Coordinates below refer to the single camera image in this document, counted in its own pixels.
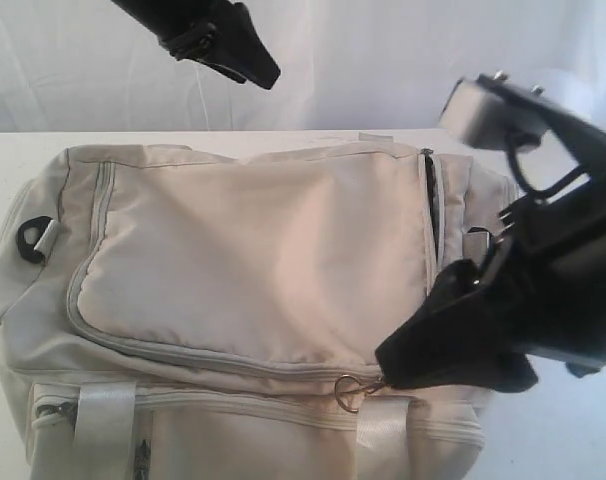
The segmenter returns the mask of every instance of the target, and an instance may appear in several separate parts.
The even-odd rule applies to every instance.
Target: beige fabric bag
[[[32,478],[354,478],[335,380],[377,378],[375,347],[515,194],[470,158],[388,142],[61,153],[0,237],[0,379]],[[30,263],[17,232],[40,217],[18,234]],[[486,392],[412,394],[433,406],[412,478],[462,478]]]

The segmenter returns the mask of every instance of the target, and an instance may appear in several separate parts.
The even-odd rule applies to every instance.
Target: white webbing strap
[[[94,383],[81,387],[74,443],[73,480],[122,480],[128,471],[136,385]]]
[[[410,478],[407,416],[413,397],[366,396],[356,426],[358,480]]]

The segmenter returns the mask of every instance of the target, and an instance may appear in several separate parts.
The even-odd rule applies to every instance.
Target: table surface
[[[369,132],[437,153],[473,155],[507,173],[501,154],[476,152],[441,130]],[[178,144],[231,157],[329,146],[358,140],[356,131],[145,132],[0,134],[0,225],[20,185],[66,147],[89,143]],[[528,177],[549,185],[571,166],[553,139],[524,159]],[[482,418],[486,447],[467,480],[606,480],[606,370],[577,380],[563,365],[535,359],[541,382],[518,395],[496,395]],[[24,450],[0,388],[0,478],[28,478]]]

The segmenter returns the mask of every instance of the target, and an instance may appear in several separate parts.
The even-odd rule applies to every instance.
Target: white backdrop
[[[429,127],[498,68],[606,127],[606,0],[247,3],[271,92],[174,61],[108,0],[0,0],[0,131]]]

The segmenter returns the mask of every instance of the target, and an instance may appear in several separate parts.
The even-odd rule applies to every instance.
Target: screw
[[[505,73],[503,70],[499,70],[498,72],[496,72],[494,74],[494,76],[492,77],[494,80],[496,80],[497,82],[505,82],[508,78],[510,78],[510,76]]]

